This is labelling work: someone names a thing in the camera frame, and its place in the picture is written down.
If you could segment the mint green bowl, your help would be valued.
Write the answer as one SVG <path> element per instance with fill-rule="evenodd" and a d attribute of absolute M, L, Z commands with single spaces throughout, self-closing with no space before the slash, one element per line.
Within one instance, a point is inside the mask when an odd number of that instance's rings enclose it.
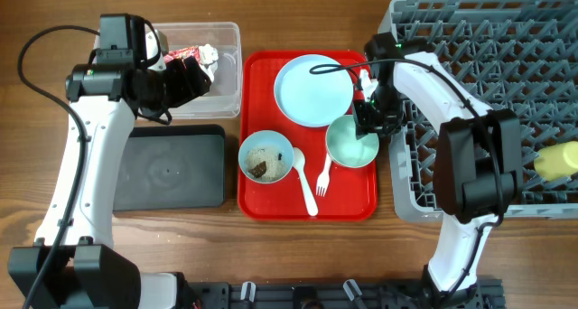
<path fill-rule="evenodd" d="M 380 148 L 376 133 L 357 137 L 352 115 L 339 117 L 329 125 L 325 144 L 331 160 L 348 168 L 369 165 L 377 157 Z"/>

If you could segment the red snack wrapper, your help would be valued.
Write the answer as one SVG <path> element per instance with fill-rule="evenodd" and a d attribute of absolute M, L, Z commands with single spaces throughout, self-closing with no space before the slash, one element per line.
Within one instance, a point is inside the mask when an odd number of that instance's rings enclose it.
<path fill-rule="evenodd" d="M 182 48 L 176 51 L 169 51 L 163 56 L 166 63 L 173 60 L 185 60 L 189 57 L 193 57 L 196 61 L 200 61 L 200 50 L 198 46 L 191 46 L 187 48 Z"/>

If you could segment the light blue plate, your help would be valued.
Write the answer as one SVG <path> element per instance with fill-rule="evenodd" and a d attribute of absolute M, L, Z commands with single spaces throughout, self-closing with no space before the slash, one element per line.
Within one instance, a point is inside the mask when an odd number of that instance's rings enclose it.
<path fill-rule="evenodd" d="M 317 65 L 340 64 L 324 55 L 306 54 L 288 61 L 275 78 L 275 103 L 299 126 L 328 126 L 349 111 L 354 97 L 348 72 L 311 74 L 310 69 Z"/>

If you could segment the white plastic fork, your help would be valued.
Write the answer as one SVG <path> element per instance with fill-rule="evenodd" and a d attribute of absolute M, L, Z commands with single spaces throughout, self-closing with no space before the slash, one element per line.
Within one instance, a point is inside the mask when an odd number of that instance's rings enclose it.
<path fill-rule="evenodd" d="M 324 197 L 330 182 L 331 156 L 326 154 L 322 172 L 319 174 L 316 183 L 316 195 Z"/>

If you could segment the white plastic spoon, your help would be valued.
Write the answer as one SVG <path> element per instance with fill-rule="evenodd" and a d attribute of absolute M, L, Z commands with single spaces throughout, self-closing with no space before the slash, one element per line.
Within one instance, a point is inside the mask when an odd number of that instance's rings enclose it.
<path fill-rule="evenodd" d="M 304 166 L 305 166 L 305 156 L 303 154 L 303 151 L 301 149 L 295 147 L 294 148 L 293 168 L 295 169 L 295 171 L 297 172 L 297 174 L 299 176 L 307 213 L 309 216 L 315 217 L 318 215 L 319 210 L 317 207 L 317 203 L 313 197 L 310 185 L 307 181 L 307 178 L 306 178 L 306 175 L 304 172 Z"/>

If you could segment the yellow plastic cup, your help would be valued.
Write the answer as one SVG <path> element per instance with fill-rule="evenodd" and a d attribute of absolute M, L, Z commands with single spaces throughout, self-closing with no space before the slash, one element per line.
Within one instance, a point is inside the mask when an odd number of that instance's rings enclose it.
<path fill-rule="evenodd" d="M 538 175 L 553 181 L 577 173 L 577 142 L 548 146 L 538 151 L 534 168 Z"/>

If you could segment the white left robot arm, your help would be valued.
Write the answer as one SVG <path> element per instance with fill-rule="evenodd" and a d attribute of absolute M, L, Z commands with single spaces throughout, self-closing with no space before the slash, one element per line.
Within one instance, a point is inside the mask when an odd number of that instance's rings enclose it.
<path fill-rule="evenodd" d="M 59 104 L 69 128 L 55 191 L 33 244 L 11 251 L 9 275 L 28 308 L 199 308 L 182 273 L 143 273 L 115 251 L 112 211 L 135 121 L 169 125 L 172 108 L 207 93 L 217 50 L 164 52 L 153 25 L 132 14 L 102 15 L 98 38 L 66 79 Z"/>

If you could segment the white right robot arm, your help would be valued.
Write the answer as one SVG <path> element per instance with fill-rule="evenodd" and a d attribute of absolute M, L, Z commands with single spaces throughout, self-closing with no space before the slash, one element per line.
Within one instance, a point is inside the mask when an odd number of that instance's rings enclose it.
<path fill-rule="evenodd" d="M 364 47 L 369 72 L 353 103 L 356 137 L 391 135 L 409 98 L 437 134 L 433 192 L 443 210 L 440 238 L 422 277 L 423 304 L 443 308 L 471 300 L 477 265 L 492 229 L 522 192 L 521 128 L 509 109 L 473 97 L 441 65 L 425 40 L 374 35 Z"/>

